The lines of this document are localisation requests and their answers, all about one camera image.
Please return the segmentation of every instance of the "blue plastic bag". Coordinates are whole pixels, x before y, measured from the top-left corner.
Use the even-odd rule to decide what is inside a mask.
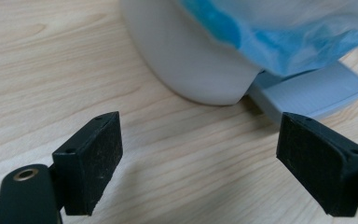
[[[358,0],[177,0],[216,40],[280,76],[358,47]]]

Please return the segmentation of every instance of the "textured black surface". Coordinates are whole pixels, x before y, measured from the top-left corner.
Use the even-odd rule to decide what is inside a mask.
[[[327,214],[353,217],[358,207],[358,145],[316,120],[284,113],[278,159]]]
[[[67,215],[89,215],[123,154],[118,112],[92,119],[53,153]]]

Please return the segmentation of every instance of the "black clamp jaw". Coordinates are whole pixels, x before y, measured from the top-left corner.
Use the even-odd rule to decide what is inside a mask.
[[[358,208],[358,145],[304,116],[284,113],[278,159],[333,217]]]
[[[123,155],[118,112],[92,119],[53,154],[54,163],[21,167],[0,188],[0,223],[62,223],[91,216]]]

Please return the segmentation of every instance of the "white ceramic object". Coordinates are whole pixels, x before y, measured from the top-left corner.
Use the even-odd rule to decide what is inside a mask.
[[[213,43],[173,0],[122,0],[131,36],[156,75],[172,90],[206,105],[234,105],[260,68]]]

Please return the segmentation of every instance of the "wood grain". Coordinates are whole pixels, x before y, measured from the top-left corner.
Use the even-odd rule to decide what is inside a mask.
[[[358,72],[358,49],[343,62]],[[275,159],[278,129],[250,99],[198,105],[162,85],[118,1],[0,1],[0,181],[110,111],[124,158],[94,215],[65,223],[358,223]],[[358,143],[358,102],[323,123]]]

